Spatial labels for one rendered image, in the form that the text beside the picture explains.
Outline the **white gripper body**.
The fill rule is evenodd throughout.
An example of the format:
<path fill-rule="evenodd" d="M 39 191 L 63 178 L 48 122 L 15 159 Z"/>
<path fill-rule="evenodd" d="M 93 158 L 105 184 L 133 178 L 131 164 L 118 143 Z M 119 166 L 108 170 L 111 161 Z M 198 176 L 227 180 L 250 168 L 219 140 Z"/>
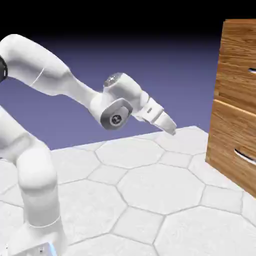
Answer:
<path fill-rule="evenodd" d="M 177 125 L 165 111 L 159 115 L 153 125 L 172 136 L 176 134 Z"/>

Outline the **wooden drawer front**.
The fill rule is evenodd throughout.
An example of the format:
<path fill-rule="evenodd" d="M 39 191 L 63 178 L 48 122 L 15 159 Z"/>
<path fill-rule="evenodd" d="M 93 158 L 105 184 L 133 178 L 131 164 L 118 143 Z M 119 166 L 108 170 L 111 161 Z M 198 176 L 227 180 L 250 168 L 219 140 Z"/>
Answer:
<path fill-rule="evenodd" d="M 256 159 L 256 114 L 215 99 L 205 161 L 256 198 L 256 165 L 234 149 Z"/>
<path fill-rule="evenodd" d="M 214 99 L 256 115 L 256 19 L 223 22 Z"/>

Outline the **light wooden cabinet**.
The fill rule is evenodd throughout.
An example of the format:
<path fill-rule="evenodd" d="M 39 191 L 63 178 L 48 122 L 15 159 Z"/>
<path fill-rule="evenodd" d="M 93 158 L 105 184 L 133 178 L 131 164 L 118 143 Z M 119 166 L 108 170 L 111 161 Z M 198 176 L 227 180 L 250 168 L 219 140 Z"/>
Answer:
<path fill-rule="evenodd" d="M 256 198 L 256 19 L 223 22 L 205 161 Z"/>

